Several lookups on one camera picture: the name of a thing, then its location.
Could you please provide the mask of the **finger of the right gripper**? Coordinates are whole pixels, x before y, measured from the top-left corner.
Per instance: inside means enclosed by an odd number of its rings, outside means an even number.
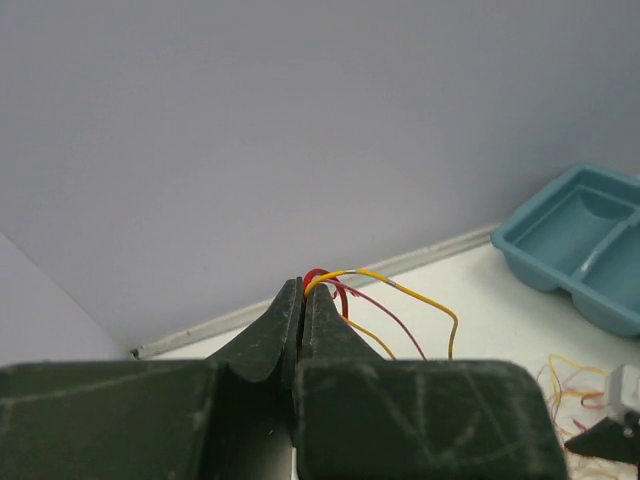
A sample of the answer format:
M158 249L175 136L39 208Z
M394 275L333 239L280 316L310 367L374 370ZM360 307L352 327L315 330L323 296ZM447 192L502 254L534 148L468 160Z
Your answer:
M605 418L593 427L567 440L571 452L600 459L639 458L639 416L629 413L621 423Z

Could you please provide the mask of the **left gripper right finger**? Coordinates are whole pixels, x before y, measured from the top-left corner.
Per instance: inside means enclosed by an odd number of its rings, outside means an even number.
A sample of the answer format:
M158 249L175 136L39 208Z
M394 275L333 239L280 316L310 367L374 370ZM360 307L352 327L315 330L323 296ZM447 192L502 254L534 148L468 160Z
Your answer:
M294 381L302 479L564 479L542 391L500 360L385 360L307 297Z

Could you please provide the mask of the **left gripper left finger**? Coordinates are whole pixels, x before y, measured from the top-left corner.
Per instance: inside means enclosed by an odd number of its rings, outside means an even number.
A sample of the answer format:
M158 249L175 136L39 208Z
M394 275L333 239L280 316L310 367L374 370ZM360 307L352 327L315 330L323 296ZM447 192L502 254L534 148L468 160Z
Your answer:
M288 479L302 282L195 360L1 371L5 479Z

